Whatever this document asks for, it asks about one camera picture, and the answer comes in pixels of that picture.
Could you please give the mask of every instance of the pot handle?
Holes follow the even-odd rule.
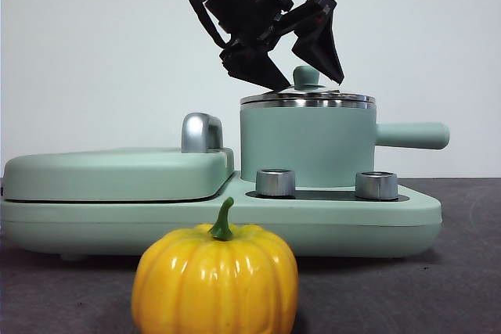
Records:
[[[397,123],[376,125],[376,145],[400,148],[444,149],[449,129],[442,123]]]

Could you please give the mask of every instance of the pot lid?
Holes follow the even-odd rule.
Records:
[[[328,90],[324,86],[319,85],[318,82],[319,72],[315,68],[311,66],[298,66],[294,70],[294,86],[290,86],[281,92],[267,92],[265,94],[245,97],[240,100],[240,104],[294,99],[366,102],[372,105],[376,103],[374,97],[342,93],[339,90]]]

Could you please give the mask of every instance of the stainless steel lid rim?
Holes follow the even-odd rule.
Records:
[[[246,102],[240,105],[242,110],[270,107],[330,107],[330,108],[352,108],[352,109],[375,109],[376,105],[371,102],[352,100],[332,100],[332,99],[277,99],[267,101]]]
[[[352,93],[331,92],[280,92],[265,93],[262,95],[252,95],[242,98],[240,104],[244,105],[251,102],[283,101],[283,100],[328,100],[328,101],[349,101],[349,102],[367,102],[375,104],[374,97],[368,95],[359,95]]]

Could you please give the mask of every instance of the silver knob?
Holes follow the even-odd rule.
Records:
[[[296,175],[292,170],[276,168],[256,173],[256,193],[262,196],[293,196],[296,192]]]
[[[181,153],[208,153],[222,149],[222,126],[207,113],[189,113],[182,122]]]
[[[355,177],[355,196],[363,199],[397,199],[397,175],[379,171],[358,172]]]

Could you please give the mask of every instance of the lid knob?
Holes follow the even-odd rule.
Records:
[[[319,85],[320,72],[312,66],[297,66],[294,69],[294,88],[307,91],[316,88],[324,88]]]
[[[256,193],[262,196],[293,196],[296,176],[292,170],[269,168],[256,173]]]

